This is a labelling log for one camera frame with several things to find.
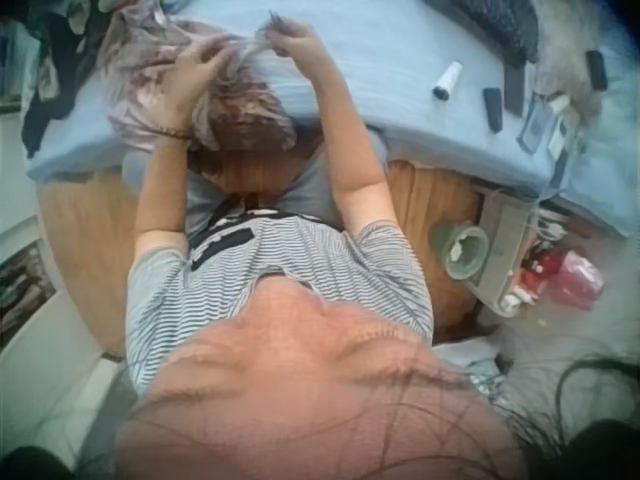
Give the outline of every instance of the pillow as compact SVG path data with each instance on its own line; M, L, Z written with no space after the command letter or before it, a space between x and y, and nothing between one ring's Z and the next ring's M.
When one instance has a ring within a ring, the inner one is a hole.
M452 2L519 68L538 60L538 16L529 0L453 0Z

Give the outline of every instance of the eyebrow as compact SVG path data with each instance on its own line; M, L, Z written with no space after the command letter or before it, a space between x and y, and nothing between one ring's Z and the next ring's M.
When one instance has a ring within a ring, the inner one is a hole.
M209 400L227 400L240 395L238 390L225 390L219 387L191 388L172 390L165 394L153 396L135 408L132 415L149 414L171 405L197 405Z
M442 375L431 375L425 372L412 371L410 373L397 375L397 374L373 374L363 375L354 378L354 381L358 385L366 387L399 387L411 382L414 385L422 387L438 387L442 390L450 392L472 391L469 384L464 379L448 380L443 378Z

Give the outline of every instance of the white surface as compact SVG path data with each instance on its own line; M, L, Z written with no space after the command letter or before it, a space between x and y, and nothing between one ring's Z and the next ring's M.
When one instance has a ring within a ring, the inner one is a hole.
M0 235L37 213L20 132L19 113L0 115Z
M73 460L84 428L69 421L78 398L90 404L80 392L101 354L67 293L56 293L0 354L0 455L37 445Z
M37 217L30 217L0 234L0 264L39 238L40 226Z

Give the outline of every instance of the striped shirt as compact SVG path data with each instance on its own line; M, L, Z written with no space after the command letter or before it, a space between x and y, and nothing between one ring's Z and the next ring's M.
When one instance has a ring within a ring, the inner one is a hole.
M188 258L155 249L129 274L127 357L139 393L169 353L210 322L237 315L256 281L273 272L306 282L325 300L357 302L431 342L429 293L397 226L373 223L353 238L311 217L274 212L224 219L200 237Z

